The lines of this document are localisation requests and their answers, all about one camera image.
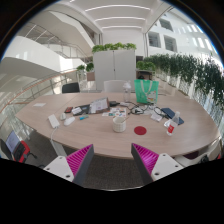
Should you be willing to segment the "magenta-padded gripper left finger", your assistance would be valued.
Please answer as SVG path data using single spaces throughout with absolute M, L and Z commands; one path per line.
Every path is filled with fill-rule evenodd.
M 68 156 L 58 156 L 44 170 L 82 186 L 93 155 L 94 146 L 90 144 Z

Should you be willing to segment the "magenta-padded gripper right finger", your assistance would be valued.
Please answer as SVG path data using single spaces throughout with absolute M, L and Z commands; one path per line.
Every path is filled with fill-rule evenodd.
M 183 166 L 167 153 L 157 154 L 135 143 L 131 145 L 131 154 L 144 185 L 183 169 Z

